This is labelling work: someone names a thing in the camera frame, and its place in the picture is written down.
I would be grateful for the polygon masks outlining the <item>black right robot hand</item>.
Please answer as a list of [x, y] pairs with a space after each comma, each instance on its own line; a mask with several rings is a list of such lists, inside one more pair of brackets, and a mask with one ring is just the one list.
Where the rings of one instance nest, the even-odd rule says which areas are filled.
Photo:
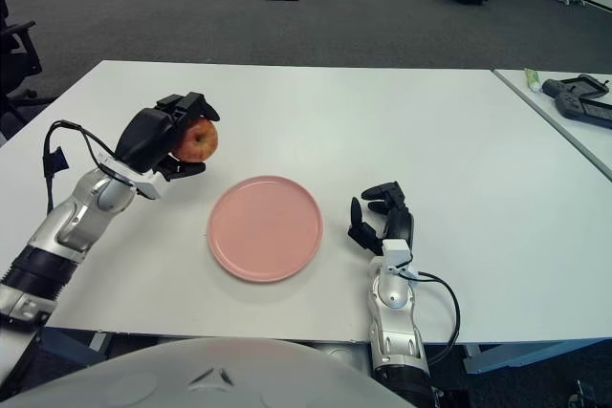
[[362, 218], [359, 200], [353, 197], [350, 205], [350, 226], [348, 236], [360, 247], [372, 251], [377, 256], [383, 255], [383, 241], [403, 239], [412, 248], [414, 218], [405, 204], [405, 196], [397, 182], [383, 183], [367, 188], [361, 193], [367, 201], [367, 207], [385, 218], [382, 236]]

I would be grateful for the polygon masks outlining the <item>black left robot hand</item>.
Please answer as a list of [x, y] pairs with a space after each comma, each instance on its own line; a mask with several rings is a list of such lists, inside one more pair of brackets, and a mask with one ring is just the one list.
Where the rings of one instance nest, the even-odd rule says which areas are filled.
[[218, 145], [217, 111], [199, 93], [170, 95], [140, 110], [123, 130], [116, 160], [168, 181], [202, 174]]

